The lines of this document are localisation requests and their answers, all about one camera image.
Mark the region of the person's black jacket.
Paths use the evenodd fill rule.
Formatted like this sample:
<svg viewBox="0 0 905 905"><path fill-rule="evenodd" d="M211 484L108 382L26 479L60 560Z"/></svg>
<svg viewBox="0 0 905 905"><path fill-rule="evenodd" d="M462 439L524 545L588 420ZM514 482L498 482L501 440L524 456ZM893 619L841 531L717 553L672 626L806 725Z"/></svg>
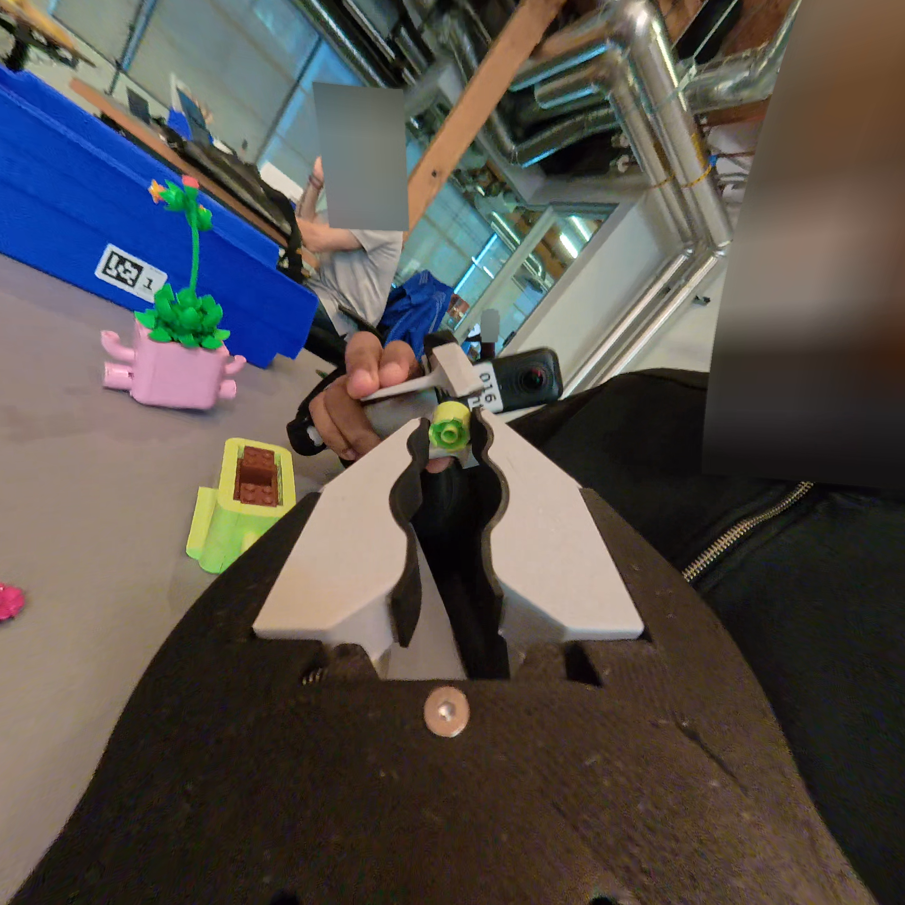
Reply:
<svg viewBox="0 0 905 905"><path fill-rule="evenodd" d="M879 903L904 891L904 496L702 469L708 374L623 373L510 421L711 607Z"/></svg>

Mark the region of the wooden desk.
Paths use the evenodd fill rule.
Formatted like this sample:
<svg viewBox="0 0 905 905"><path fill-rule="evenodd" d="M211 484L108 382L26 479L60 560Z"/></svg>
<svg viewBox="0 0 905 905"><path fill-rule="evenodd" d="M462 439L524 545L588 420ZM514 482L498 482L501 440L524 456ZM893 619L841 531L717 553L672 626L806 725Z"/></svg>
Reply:
<svg viewBox="0 0 905 905"><path fill-rule="evenodd" d="M245 222L277 243L280 247L280 254L286 250L286 240L284 240L273 227L267 224L265 220L245 204L232 197L225 189L217 185L211 177L203 173L196 166L184 161L180 155L175 153L175 151L167 144L167 140L173 134L176 134L183 140L195 140L206 145L213 144L222 151L232 152L231 149L222 144L217 144L212 141L202 142L200 140L203 135L203 130L201 130L200 127L200 121L202 119L201 115L190 116L187 121L189 137L185 139L180 132L177 132L172 128L172 125L177 123L181 114L185 111L185 103L181 103L177 110L172 113L169 120L164 120L152 117L145 99L138 96L132 90L127 90L130 103L125 106L113 97L101 93L99 90L92 88L78 78L72 79L71 87L81 99L86 100L89 104L98 109L101 121L107 124L111 129L118 131L124 138L127 138L134 144L142 147L143 150L149 152L154 158L164 163L173 172L195 178L205 194L218 201L221 205L228 208ZM249 162L245 160L243 155L236 155L244 161ZM313 276L317 268L313 255L305 251L302 247L300 254L309 277Z"/></svg>

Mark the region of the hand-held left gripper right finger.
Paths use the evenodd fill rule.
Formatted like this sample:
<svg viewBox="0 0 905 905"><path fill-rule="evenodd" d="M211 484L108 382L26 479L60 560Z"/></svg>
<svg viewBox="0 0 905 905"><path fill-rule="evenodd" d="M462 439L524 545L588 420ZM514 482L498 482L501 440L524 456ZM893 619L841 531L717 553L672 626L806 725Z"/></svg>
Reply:
<svg viewBox="0 0 905 905"><path fill-rule="evenodd" d="M540 644L639 639L642 617L583 488L498 415L478 408L471 425L472 452L501 489L481 557L510 675Z"/></svg>

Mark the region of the pink toy brick flowerpot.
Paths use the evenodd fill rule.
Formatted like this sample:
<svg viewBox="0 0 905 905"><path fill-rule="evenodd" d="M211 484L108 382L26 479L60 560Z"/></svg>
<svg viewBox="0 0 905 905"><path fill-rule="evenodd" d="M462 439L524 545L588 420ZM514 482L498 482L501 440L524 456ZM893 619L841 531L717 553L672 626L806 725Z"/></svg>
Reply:
<svg viewBox="0 0 905 905"><path fill-rule="evenodd" d="M236 397L235 376L246 366L246 358L226 345L231 332L221 325L222 307L213 295L198 291L200 236L211 230L212 213L201 203L193 176L182 175L179 186L153 181L148 190L156 204L185 217L191 237L189 278L180 289L166 280L151 306L134 315L130 346L115 331L100 333L107 354L101 382L142 405L206 412Z"/></svg>

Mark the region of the lime toy brick flowerpot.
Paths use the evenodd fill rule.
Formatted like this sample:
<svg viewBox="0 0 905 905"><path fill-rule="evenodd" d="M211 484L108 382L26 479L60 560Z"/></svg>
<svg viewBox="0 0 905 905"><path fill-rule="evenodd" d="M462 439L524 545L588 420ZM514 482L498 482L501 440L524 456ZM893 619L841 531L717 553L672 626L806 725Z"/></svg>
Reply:
<svg viewBox="0 0 905 905"><path fill-rule="evenodd" d="M290 452L230 438L213 487L198 489L187 555L210 574L229 568L296 503Z"/></svg>

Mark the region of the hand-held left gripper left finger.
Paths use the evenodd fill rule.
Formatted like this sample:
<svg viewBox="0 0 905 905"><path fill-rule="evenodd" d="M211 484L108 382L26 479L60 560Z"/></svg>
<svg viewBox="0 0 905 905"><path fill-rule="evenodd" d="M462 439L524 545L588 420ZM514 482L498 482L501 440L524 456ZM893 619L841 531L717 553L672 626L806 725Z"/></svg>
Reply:
<svg viewBox="0 0 905 905"><path fill-rule="evenodd" d="M254 622L265 640L357 645L373 662L413 641L423 586L412 520L429 420L410 420L317 496Z"/></svg>

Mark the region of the blue plastic bin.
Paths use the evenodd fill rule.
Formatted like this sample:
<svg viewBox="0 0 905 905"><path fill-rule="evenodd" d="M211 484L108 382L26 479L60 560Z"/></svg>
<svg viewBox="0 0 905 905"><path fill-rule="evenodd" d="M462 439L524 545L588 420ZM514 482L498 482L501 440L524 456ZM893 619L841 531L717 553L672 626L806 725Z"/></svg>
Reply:
<svg viewBox="0 0 905 905"><path fill-rule="evenodd" d="M29 73L1 73L2 253L129 311L167 281L187 287L191 239L182 214L152 200L177 183L165 164ZM277 269L280 248L203 189L199 296L221 306L226 345L267 368L295 358L316 296Z"/></svg>

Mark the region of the lime round toy piece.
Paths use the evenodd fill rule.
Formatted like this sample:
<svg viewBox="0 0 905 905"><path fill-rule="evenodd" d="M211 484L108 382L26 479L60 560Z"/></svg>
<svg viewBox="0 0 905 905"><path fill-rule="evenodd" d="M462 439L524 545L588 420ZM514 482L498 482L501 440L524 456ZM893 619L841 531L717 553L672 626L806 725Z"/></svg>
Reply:
<svg viewBox="0 0 905 905"><path fill-rule="evenodd" d="M444 401L436 407L429 426L429 444L440 455L459 454L470 443L470 409L465 403Z"/></svg>

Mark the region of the blue jacket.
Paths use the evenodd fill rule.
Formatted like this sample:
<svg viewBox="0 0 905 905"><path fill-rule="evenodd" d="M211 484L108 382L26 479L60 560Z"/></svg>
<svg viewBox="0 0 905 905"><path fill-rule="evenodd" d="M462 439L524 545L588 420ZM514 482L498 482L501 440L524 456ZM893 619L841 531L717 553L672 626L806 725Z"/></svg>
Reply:
<svg viewBox="0 0 905 905"><path fill-rule="evenodd" d="M393 288L379 323L386 343L402 341L414 349L435 333L452 304L453 288L422 270Z"/></svg>

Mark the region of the light tripod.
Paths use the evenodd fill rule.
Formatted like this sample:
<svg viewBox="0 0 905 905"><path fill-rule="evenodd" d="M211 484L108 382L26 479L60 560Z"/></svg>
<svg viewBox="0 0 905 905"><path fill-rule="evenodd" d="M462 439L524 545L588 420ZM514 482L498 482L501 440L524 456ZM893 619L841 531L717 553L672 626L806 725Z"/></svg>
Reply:
<svg viewBox="0 0 905 905"><path fill-rule="evenodd" d="M107 96L112 96L119 82L129 74L157 4L157 1L139 1L137 3L128 25L125 43L115 61L114 74L105 91Z"/></svg>

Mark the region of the person's right hand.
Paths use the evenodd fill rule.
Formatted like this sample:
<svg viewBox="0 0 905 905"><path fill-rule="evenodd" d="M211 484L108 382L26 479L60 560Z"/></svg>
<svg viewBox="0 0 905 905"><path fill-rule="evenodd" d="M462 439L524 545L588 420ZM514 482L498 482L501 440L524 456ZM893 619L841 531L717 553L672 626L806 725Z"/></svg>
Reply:
<svg viewBox="0 0 905 905"><path fill-rule="evenodd" d="M310 402L314 428L323 444L344 461L370 453L381 440L362 400L423 375L413 348L402 341L382 345L371 333L358 332L346 344L345 374Z"/></svg>

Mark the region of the silver ventilation duct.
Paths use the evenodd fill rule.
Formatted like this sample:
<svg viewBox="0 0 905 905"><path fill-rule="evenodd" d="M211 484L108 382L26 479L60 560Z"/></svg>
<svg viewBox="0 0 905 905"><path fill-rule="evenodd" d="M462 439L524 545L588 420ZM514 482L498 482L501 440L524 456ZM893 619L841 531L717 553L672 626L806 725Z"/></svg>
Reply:
<svg viewBox="0 0 905 905"><path fill-rule="evenodd" d="M525 162L617 125L650 190L662 198L679 250L567 382L565 395L624 371L728 257L732 226L699 116L764 107L800 2L780 2L768 41L698 67L682 65L656 2L600 2L544 41L516 72L510 92L560 111L604 99L527 142Z"/></svg>

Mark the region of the black bag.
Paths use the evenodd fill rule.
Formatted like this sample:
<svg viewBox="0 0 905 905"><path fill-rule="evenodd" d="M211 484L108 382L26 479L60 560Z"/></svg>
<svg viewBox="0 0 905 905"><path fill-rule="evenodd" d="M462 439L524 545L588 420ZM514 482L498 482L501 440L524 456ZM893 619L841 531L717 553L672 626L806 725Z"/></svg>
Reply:
<svg viewBox="0 0 905 905"><path fill-rule="evenodd" d="M213 144L183 140L173 134L167 144L187 163L196 166L273 227L286 240L278 270L295 282L309 281L301 257L301 237L293 203L280 190L266 183L257 167Z"/></svg>

